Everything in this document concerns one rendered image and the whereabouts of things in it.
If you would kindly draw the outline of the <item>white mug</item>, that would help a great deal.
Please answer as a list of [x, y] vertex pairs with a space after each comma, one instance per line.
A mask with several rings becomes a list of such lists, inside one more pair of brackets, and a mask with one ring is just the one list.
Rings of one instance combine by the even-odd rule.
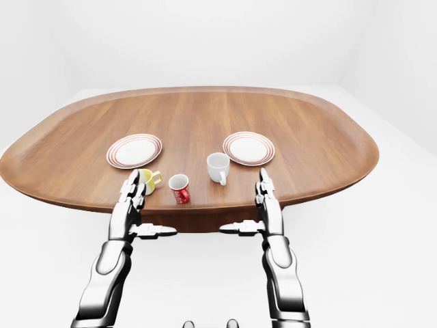
[[212, 153], [207, 157], [207, 166], [211, 180], [225, 186], [230, 168], [229, 157], [222, 152]]

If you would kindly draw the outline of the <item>white plate with red rings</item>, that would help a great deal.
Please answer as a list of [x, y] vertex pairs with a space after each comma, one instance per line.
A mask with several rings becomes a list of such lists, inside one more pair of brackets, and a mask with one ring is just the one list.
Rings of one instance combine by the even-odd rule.
[[232, 161], [246, 166], [267, 164], [275, 155], [271, 140], [251, 131], [240, 131], [226, 137], [223, 150]]
[[152, 162], [160, 153], [163, 144], [151, 134], [128, 135], [113, 143], [107, 151], [107, 162], [113, 167], [130, 169]]

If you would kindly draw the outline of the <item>red mug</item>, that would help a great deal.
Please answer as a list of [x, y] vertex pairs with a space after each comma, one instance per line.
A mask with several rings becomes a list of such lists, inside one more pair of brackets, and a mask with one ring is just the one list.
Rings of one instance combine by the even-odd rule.
[[176, 174], [169, 179], [169, 188], [178, 204], [186, 204], [190, 201], [189, 179], [184, 174]]

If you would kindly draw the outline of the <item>yellow mug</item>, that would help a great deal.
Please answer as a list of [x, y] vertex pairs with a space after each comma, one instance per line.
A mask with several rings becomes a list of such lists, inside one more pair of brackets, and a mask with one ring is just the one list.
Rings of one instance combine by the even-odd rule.
[[162, 174], [159, 171], [152, 172], [149, 169], [139, 169], [139, 174], [139, 182], [145, 184], [146, 195], [153, 193], [156, 185], [163, 180]]

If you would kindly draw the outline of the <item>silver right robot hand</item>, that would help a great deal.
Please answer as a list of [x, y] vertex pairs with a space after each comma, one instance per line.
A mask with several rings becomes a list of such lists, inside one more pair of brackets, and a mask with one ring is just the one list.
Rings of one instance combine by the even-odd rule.
[[255, 183], [255, 205], [257, 221], [245, 219], [222, 225], [219, 232], [253, 236], [262, 233], [264, 236], [284, 235], [283, 217], [278, 199], [274, 196], [274, 184], [265, 168], [259, 171], [259, 181]]

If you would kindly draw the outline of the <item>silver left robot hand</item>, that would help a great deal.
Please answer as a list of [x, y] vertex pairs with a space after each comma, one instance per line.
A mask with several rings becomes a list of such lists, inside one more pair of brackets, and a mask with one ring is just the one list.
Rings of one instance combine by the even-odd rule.
[[140, 183], [140, 173], [134, 169], [120, 189], [118, 203], [115, 204], [109, 223], [109, 240], [133, 242], [135, 237], [156, 239], [159, 236], [176, 235], [175, 228], [141, 223], [141, 210], [145, 206], [146, 186]]

